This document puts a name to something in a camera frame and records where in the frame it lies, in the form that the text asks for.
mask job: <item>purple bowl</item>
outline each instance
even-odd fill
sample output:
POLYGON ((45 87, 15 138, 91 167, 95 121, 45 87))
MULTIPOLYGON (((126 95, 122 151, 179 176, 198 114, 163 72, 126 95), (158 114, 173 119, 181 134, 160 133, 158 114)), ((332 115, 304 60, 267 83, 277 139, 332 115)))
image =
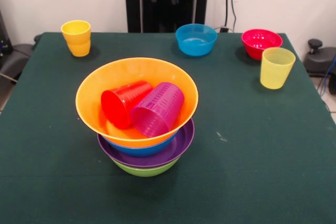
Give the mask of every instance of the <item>purple bowl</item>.
POLYGON ((119 163, 135 168, 155 168, 168 164, 185 153, 193 141, 194 133, 194 122, 193 119, 190 119, 180 128, 170 145, 163 151, 149 157, 129 156, 114 149, 101 135, 97 134, 97 138, 103 151, 119 163))

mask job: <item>bowl rim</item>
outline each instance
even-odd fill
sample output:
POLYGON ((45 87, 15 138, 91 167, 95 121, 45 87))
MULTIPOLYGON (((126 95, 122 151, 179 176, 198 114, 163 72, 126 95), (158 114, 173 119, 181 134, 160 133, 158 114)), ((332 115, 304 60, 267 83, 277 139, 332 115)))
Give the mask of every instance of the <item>bowl rim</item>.
POLYGON ((196 108, 197 108, 197 105, 198 105, 198 89, 197 89, 197 86, 196 86, 196 83, 195 81, 193 80, 193 78, 191 78, 191 76, 186 72, 184 71, 182 68, 178 67, 177 65, 175 64, 172 64, 171 62, 169 61, 165 61, 165 60, 161 60, 161 59, 156 59, 156 58, 149 58, 149 57, 133 57, 133 58, 124 58, 124 59, 120 59, 120 60, 115 60, 115 61, 112 61, 110 63, 107 63, 99 68, 97 68, 96 70, 94 70, 93 72, 91 72, 88 76, 86 76, 84 78, 84 80, 82 80, 81 84, 79 85, 78 87, 78 90, 76 92, 76 98, 75 98, 75 104, 76 104, 76 111, 79 115, 79 117, 81 118, 81 120, 83 121, 83 123, 89 127, 90 129, 92 129, 94 132, 102 135, 102 136, 105 136, 107 138, 112 138, 112 139, 115 139, 115 140, 118 140, 118 141, 123 141, 123 142, 143 142, 143 141, 151 141, 151 140, 156 140, 157 138, 161 138, 161 137, 169 137, 171 135, 173 135, 176 131, 178 131, 181 127, 183 127, 191 118, 192 116, 194 115, 195 111, 196 111, 196 108), (78 93, 80 92, 80 90, 83 88, 83 84, 85 83, 85 81, 91 76, 93 75, 94 73, 98 72, 101 68, 106 68, 108 67, 109 65, 113 65, 113 64, 116 64, 117 62, 120 62, 120 61, 131 61, 131 60, 138 60, 138 59, 146 59, 146 60, 153 60, 153 61, 157 61, 157 62, 163 62, 165 64, 168 64, 168 65, 171 65, 173 68, 175 69, 178 69, 180 71, 182 71, 183 73, 186 74, 187 78, 191 80, 192 82, 192 86, 194 87, 194 89, 196 90, 196 102, 195 102, 195 105, 194 105, 194 108, 192 110, 192 112, 190 113, 190 116, 187 117, 187 119, 185 121, 183 121, 178 127, 175 127, 173 128, 172 130, 170 130, 169 132, 165 133, 165 134, 162 134, 162 135, 159 135, 159 136, 155 136, 155 137, 147 137, 147 138, 141 138, 141 139, 129 139, 129 138, 121 138, 121 137, 115 137, 115 136, 110 136, 110 135, 107 135, 105 133, 102 133, 100 131, 97 131, 95 130, 93 127, 91 127, 91 125, 89 125, 89 123, 83 118, 82 114, 80 111, 78 111, 78 93))
POLYGON ((153 168, 136 168, 136 167, 124 165, 124 164, 120 163, 119 161, 115 160, 112 157, 109 157, 109 158, 112 159, 113 162, 118 163, 120 166, 122 166, 126 169, 135 170, 135 171, 138 171, 138 172, 150 172, 150 171, 153 171, 153 170, 166 168, 167 166, 171 165, 172 163, 176 163, 179 160, 180 157, 177 157, 176 159, 172 160, 171 162, 169 162, 167 164, 164 164, 164 165, 158 166, 158 167, 153 167, 153 168))
POLYGON ((159 144, 155 144, 155 145, 150 145, 150 146, 147 146, 147 147, 126 147, 126 146, 122 146, 122 145, 119 145, 119 144, 116 144, 112 141, 109 141, 106 137, 102 136, 103 139, 105 139, 106 141, 108 141, 110 144, 116 146, 117 148, 123 148, 123 149, 128 149, 128 150, 132 150, 132 151, 138 151, 138 150, 146 150, 146 149, 151 149, 151 148, 155 148, 155 147, 158 147, 159 145, 169 141, 170 139, 173 140, 174 137, 177 135, 177 133, 179 132, 179 130, 177 130, 173 135, 171 135, 170 137, 168 137, 165 141, 159 143, 159 144))
MULTIPOLYGON (((188 123, 191 123, 191 127, 192 127, 192 135, 191 135, 191 140, 189 141, 189 143, 187 144, 187 146, 182 149, 182 151, 174 158, 174 159, 171 159, 171 160, 168 160, 168 161, 165 161, 163 163, 160 163, 160 164, 155 164, 155 165, 134 165, 136 166, 135 168, 140 168, 140 169, 146 169, 146 168, 156 168, 156 167, 160 167, 160 166, 163 166, 163 165, 166 165, 168 163, 170 163, 171 161, 175 160, 176 158, 180 158, 190 147, 191 143, 194 141, 194 137, 195 137, 195 123, 194 123, 194 120, 191 118, 190 121, 188 121, 188 123)), ((102 144, 100 143, 100 139, 99 139, 99 135, 97 135, 97 141, 98 141, 98 144, 100 146, 100 148, 105 152, 106 155, 108 155, 110 158, 113 158, 115 159, 115 157, 112 157, 108 152, 107 150, 105 150, 102 146, 102 144)), ((128 166, 128 167, 134 167, 134 166, 130 166, 129 164, 126 164, 124 163, 123 161, 118 161, 119 163, 125 165, 125 166, 128 166)))
POLYGON ((215 35, 216 35, 215 38, 214 38, 213 40, 211 40, 210 42, 204 43, 204 44, 202 44, 202 45, 197 45, 198 47, 199 47, 199 46, 205 46, 205 45, 214 43, 214 42, 217 40, 218 33, 216 32, 216 30, 215 30, 214 28, 212 28, 211 26, 207 26, 207 25, 199 24, 199 23, 192 23, 192 24, 186 24, 186 25, 180 26, 180 27, 176 30, 176 32, 175 32, 176 38, 179 40, 179 36, 177 35, 177 33, 178 33, 179 31, 181 31, 181 30, 180 30, 181 28, 183 28, 183 27, 187 27, 187 26, 194 26, 194 25, 201 25, 201 26, 210 28, 210 29, 215 33, 215 35))
POLYGON ((271 47, 281 47, 281 45, 282 45, 282 43, 283 43, 283 39, 282 39, 282 37, 281 37, 279 34, 273 32, 273 31, 270 31, 270 30, 260 29, 260 28, 254 28, 254 29, 250 29, 250 30, 247 30, 247 31, 243 32, 242 35, 241 35, 241 40, 243 41, 243 43, 247 44, 247 45, 250 46, 250 47, 253 47, 254 49, 260 49, 260 50, 265 50, 265 49, 267 49, 267 48, 257 48, 257 47, 254 47, 253 45, 251 45, 250 43, 248 43, 248 42, 244 39, 244 35, 247 34, 247 33, 250 32, 250 31, 253 31, 253 30, 267 31, 267 32, 269 32, 269 33, 274 34, 276 37, 280 38, 280 44, 279 44, 279 45, 275 45, 275 46, 271 46, 271 47))

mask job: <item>plastic cup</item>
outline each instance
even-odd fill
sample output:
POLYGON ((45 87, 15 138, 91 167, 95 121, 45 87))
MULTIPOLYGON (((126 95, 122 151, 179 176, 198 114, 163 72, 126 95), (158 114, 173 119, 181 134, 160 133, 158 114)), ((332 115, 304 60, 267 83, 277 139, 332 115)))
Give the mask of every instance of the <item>plastic cup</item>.
POLYGON ((262 56, 260 83, 268 89, 280 89, 293 67, 295 55, 287 49, 271 47, 262 56))
POLYGON ((73 20, 62 25, 61 31, 71 53, 76 57, 89 54, 91 25, 84 20, 73 20))
POLYGON ((171 130, 183 102, 178 86, 161 82, 131 110, 131 121, 147 137, 165 134, 171 130))
POLYGON ((153 87, 145 81, 137 81, 101 94, 101 108, 106 118, 119 129, 131 125, 130 111, 153 87))

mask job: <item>plastic bowl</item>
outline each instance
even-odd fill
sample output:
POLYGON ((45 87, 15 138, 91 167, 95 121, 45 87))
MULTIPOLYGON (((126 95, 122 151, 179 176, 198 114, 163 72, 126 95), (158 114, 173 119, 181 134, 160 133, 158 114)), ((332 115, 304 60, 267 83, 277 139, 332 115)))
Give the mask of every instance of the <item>plastic bowl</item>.
POLYGON ((138 176, 138 177, 154 177, 156 175, 162 174, 165 171, 167 171, 168 169, 170 169, 179 159, 175 159, 173 161, 171 161, 170 163, 163 165, 163 166, 159 166, 156 168, 149 168, 149 169, 140 169, 140 168, 134 168, 134 167, 130 167, 127 165, 123 165, 121 163, 119 163, 118 161, 114 160, 113 158, 111 158, 112 161, 118 165, 122 170, 124 170, 125 172, 132 174, 134 176, 138 176))
POLYGON ((121 145, 114 144, 112 142, 109 142, 106 138, 104 138, 113 148, 117 149, 119 152, 125 153, 127 155, 133 156, 133 157, 148 157, 151 155, 154 155, 156 153, 159 153, 163 149, 165 149, 171 141, 174 139, 175 135, 178 133, 175 132, 171 137, 169 137, 167 140, 160 144, 152 145, 145 148, 128 148, 121 145))
POLYGON ((244 32, 241 40, 245 46, 247 54, 255 59, 261 60, 263 51, 270 47, 281 47, 282 38, 272 31, 264 29, 252 29, 244 32))
POLYGON ((78 115, 90 129, 114 144, 135 148, 165 141, 189 121, 197 104, 198 91, 193 79, 178 66, 153 58, 128 58, 108 63, 89 74, 76 94, 78 115), (184 103, 172 129, 163 135, 147 138, 134 127, 120 130, 106 119, 101 109, 103 91, 140 80, 153 87, 164 81, 171 82, 184 94, 184 103))
POLYGON ((135 168, 155 168, 166 165, 178 157, 181 157, 191 145, 194 138, 195 127, 192 119, 177 133, 176 137, 163 151, 149 157, 132 157, 112 148, 99 134, 98 143, 102 150, 119 163, 135 168))
POLYGON ((177 43, 182 52, 189 56, 203 56, 211 52, 217 32, 206 25, 188 24, 176 31, 177 43))

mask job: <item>stacked bowls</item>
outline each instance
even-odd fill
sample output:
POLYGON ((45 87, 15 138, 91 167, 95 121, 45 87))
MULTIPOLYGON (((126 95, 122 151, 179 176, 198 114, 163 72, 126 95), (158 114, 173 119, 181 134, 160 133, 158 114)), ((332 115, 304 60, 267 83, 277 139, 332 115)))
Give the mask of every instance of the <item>stacked bowls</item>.
POLYGON ((173 166, 190 146, 194 136, 191 119, 198 104, 193 79, 178 66, 153 58, 127 58, 108 63, 79 86, 76 109, 82 121, 98 135, 106 154, 124 171, 135 176, 155 176, 173 166), (177 119, 168 132, 146 137, 135 127, 119 129, 105 117, 101 107, 104 91, 138 81, 153 87, 169 82, 184 94, 177 119))

